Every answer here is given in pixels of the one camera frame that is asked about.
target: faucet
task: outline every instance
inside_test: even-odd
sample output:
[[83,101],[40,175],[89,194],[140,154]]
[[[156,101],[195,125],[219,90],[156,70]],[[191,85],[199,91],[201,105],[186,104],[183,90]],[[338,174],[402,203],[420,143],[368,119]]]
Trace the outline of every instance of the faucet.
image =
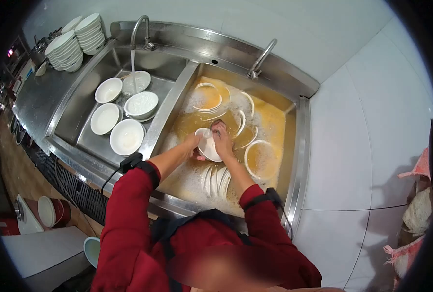
[[148,25],[148,21],[149,21],[148,16],[142,15],[142,16],[140,16],[140,18],[135,23],[134,30],[132,31],[131,50],[135,50],[135,48],[136,48],[135,35],[137,34],[138,27],[140,26],[140,24],[144,20],[145,20],[145,45],[143,46],[142,50],[146,50],[146,49],[155,50],[156,49],[155,44],[150,42],[150,26]]
[[272,41],[268,44],[268,47],[266,47],[260,57],[258,57],[257,61],[255,61],[254,65],[250,67],[250,70],[247,72],[247,76],[249,76],[252,80],[257,79],[258,75],[262,72],[262,70],[259,70],[259,68],[263,61],[265,61],[266,57],[273,50],[277,42],[278,40],[276,38],[272,39]]

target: plastic bucket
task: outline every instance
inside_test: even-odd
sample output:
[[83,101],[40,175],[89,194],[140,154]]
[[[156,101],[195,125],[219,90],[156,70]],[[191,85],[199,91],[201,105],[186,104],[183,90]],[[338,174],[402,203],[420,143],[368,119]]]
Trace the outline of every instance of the plastic bucket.
[[96,268],[98,266],[98,256],[100,255],[100,239],[98,237],[85,238],[83,251],[87,260]]
[[43,196],[38,200],[38,214],[43,225],[59,228],[68,224],[71,218],[71,209],[66,200]]

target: murky yellow water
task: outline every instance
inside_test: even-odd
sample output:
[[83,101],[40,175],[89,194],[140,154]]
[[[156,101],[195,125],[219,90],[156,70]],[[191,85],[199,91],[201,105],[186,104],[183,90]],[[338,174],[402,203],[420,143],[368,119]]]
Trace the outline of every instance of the murky yellow water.
[[[194,91],[190,90],[181,113],[166,138],[161,152],[171,149],[182,142],[187,134],[194,133],[199,128],[208,128],[215,120],[221,119],[225,122],[229,134],[233,137],[235,142],[234,154],[240,163],[244,164],[244,152],[256,133],[256,141],[264,140],[271,144],[271,146],[264,143],[254,144],[247,153],[248,166],[258,177],[254,177],[254,180],[260,184],[262,189],[276,187],[278,170],[283,156],[286,123],[284,113],[275,106],[251,96],[254,103],[254,115],[252,117],[252,106],[248,98],[240,94],[240,90],[227,85],[221,80],[207,77],[200,77],[192,88],[203,82],[215,85],[217,91],[209,86],[199,87]],[[199,108],[214,107],[217,104],[215,100],[219,102],[219,96],[214,94],[215,92],[218,92],[222,99],[222,105],[218,113],[202,114],[193,109],[192,106]],[[242,123],[241,111],[246,117],[246,123],[241,133],[236,136]],[[213,198],[207,193],[202,183],[204,180],[202,173],[208,166],[220,169],[224,167],[224,163],[190,159],[163,181],[158,190],[199,205],[215,207],[226,213],[243,216],[243,210],[238,206],[239,198],[234,191],[234,182],[232,180],[228,187],[226,201]]]

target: dark apron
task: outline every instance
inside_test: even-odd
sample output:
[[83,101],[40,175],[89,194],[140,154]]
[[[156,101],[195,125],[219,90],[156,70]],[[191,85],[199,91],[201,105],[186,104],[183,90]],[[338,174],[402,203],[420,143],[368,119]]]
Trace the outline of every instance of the dark apron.
[[[244,245],[252,245],[252,242],[250,242],[248,236],[243,233],[240,233],[235,228],[234,224],[230,221],[228,215],[226,215],[225,213],[221,212],[218,209],[206,210],[189,217],[184,217],[184,218],[179,218],[174,220],[158,218],[155,221],[155,223],[151,226],[151,241],[153,242],[153,244],[155,244],[156,242],[161,242],[161,244],[163,245],[163,250],[165,252],[165,258],[167,262],[174,257],[174,250],[173,247],[171,246],[171,243],[169,242],[170,238],[173,236],[173,234],[180,226],[198,217],[217,220],[225,224],[226,226],[234,230],[234,232],[236,232],[237,236],[241,239]],[[169,277],[169,291],[182,292],[182,284]]]

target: red bucket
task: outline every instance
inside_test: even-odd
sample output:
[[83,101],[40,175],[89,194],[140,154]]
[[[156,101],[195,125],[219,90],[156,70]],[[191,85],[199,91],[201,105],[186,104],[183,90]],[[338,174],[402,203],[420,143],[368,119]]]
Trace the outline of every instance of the red bucket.
[[38,200],[38,214],[43,225],[59,228],[68,224],[71,218],[71,209],[66,200],[43,196]]

